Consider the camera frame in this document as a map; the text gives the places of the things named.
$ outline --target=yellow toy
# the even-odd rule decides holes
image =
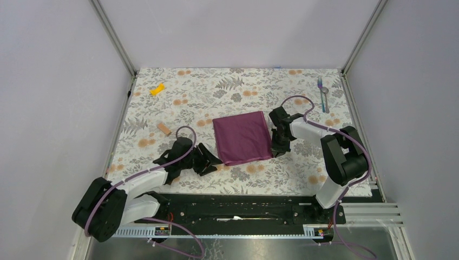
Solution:
[[[161,92],[163,89],[164,89],[164,84],[161,83],[161,84],[158,85],[157,88],[155,88],[155,89],[153,89],[153,90],[150,90],[150,93],[151,93],[152,95],[156,96],[157,93]]]

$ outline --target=folded cloth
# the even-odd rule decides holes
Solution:
[[[213,124],[218,156],[225,165],[273,158],[262,111],[217,118]]]

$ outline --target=white wall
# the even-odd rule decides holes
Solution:
[[[0,31],[0,258],[62,260],[129,75],[89,1],[2,1]]]
[[[459,255],[459,1],[389,1],[349,73],[417,259]]]
[[[102,0],[136,68],[341,68],[378,0]]]

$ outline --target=table surface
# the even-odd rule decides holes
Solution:
[[[330,113],[322,112],[317,78],[330,92]],[[150,90],[160,83],[165,89],[157,96]],[[152,161],[175,141],[157,125],[163,122],[173,133],[183,125],[196,130],[196,143],[204,143],[217,156],[212,119],[263,111],[269,128],[268,113],[291,95],[305,95],[316,105],[311,120],[342,128],[352,125],[347,100],[337,69],[227,69],[143,68],[133,89],[112,163],[109,180],[121,179],[151,168]],[[290,114],[303,113],[310,104],[292,99],[284,104]],[[189,130],[179,135],[193,138]],[[291,143],[292,151],[279,158],[237,166],[220,165],[218,171],[200,177],[184,170],[171,185],[155,189],[169,193],[256,194],[312,196],[327,178],[322,150],[305,140]],[[350,188],[348,196],[371,196],[367,181]]]

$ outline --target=wooden block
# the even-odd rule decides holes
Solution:
[[[161,130],[166,136],[169,136],[172,132],[171,130],[169,130],[169,128],[167,128],[167,126],[165,126],[163,123],[159,123],[158,124],[158,128],[159,130]]]

